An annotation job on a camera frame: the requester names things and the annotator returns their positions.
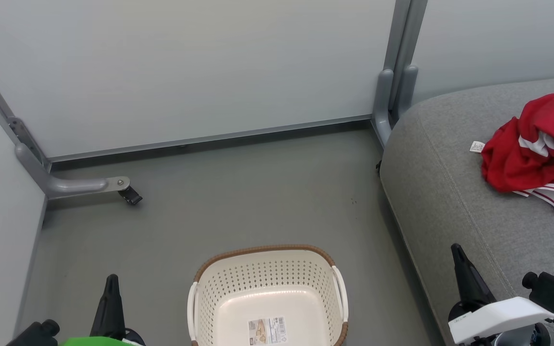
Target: metal leg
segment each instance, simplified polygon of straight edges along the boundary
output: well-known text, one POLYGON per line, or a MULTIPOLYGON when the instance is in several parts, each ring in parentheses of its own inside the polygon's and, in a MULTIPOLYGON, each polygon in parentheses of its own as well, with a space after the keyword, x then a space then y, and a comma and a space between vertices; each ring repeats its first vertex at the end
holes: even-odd
POLYGON ((392 116, 394 120, 399 120, 399 117, 412 106, 412 98, 414 97, 414 87, 416 86, 416 78, 418 77, 418 67, 408 65, 403 69, 399 90, 394 100, 392 116))
POLYGON ((98 179, 59 179, 46 171, 31 150, 22 143, 15 147, 18 160, 25 167, 36 184, 44 191, 48 199, 90 195, 108 191, 119 191, 119 194, 129 203, 136 204, 142 197, 129 186, 128 177, 112 177, 98 179))
POLYGON ((382 147, 386 146, 391 132, 389 101, 393 77, 392 70, 386 69, 380 72, 378 86, 376 87, 376 99, 373 105, 372 124, 378 138, 380 138, 382 147))

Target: brown wicker rim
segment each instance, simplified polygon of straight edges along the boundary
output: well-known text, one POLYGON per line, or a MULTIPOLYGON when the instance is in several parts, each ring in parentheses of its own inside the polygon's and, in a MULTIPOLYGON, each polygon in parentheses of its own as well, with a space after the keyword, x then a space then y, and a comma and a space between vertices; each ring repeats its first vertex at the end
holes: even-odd
MULTIPOLYGON (((240 249, 240 250, 234 250, 230 252, 225 252, 224 254, 220 254, 217 256, 214 256, 213 258, 210 258, 208 261, 206 261, 200 269, 198 269, 198 273, 196 273, 196 276, 194 277, 194 282, 198 282, 200 280, 200 277, 204 273, 204 271, 213 263, 215 263, 218 260, 227 259, 227 258, 233 258, 235 256, 240 255, 247 255, 247 254, 253 254, 256 252, 267 252, 267 251, 278 251, 278 250, 307 250, 307 251, 313 251, 316 254, 322 256, 328 264, 332 267, 335 265, 335 261, 330 258, 330 256, 322 249, 320 249, 317 246, 313 245, 270 245, 270 246, 257 246, 257 247, 249 247, 247 249, 240 249)), ((341 334, 339 335, 339 338, 335 342, 334 346, 341 346, 343 342, 345 341, 345 335, 348 333, 348 323, 343 322, 341 325, 341 334)), ((193 340, 191 342, 191 346, 198 346, 198 342, 196 340, 193 340)))

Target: white robot part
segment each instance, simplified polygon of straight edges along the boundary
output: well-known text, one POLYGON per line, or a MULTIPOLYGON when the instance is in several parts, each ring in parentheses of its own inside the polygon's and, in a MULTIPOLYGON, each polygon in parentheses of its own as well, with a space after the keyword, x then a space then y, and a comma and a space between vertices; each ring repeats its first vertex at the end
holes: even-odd
POLYGON ((489 337, 517 328, 554 319, 554 313, 523 297, 484 305, 448 322, 456 344, 469 345, 474 337, 489 337))

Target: baseboard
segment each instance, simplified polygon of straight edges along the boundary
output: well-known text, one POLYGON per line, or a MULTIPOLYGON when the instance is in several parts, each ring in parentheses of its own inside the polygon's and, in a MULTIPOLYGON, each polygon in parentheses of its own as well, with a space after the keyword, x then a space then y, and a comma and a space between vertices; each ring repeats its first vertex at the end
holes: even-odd
POLYGON ((98 166, 117 162, 144 160, 161 156, 180 155, 197 151, 206 151, 240 145, 273 142, 302 136, 316 136, 342 131, 367 129, 371 127, 370 114, 317 121, 314 123, 288 125, 254 131, 237 132, 219 136, 205 136, 185 140, 174 140, 134 147, 108 149, 74 155, 49 158, 52 171, 65 171, 81 167, 98 166))

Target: gray floor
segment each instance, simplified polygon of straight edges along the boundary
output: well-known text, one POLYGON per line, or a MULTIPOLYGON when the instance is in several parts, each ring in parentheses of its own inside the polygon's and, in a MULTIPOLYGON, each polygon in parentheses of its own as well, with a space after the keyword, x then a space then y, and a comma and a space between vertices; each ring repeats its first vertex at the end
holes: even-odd
POLYGON ((127 175, 145 198, 113 194, 47 212, 22 326, 52 318, 86 336, 106 276, 119 275, 126 324, 149 346, 188 345, 196 270, 242 247, 308 243, 341 269, 349 346, 442 345, 374 166, 370 130, 123 162, 65 172, 127 175))

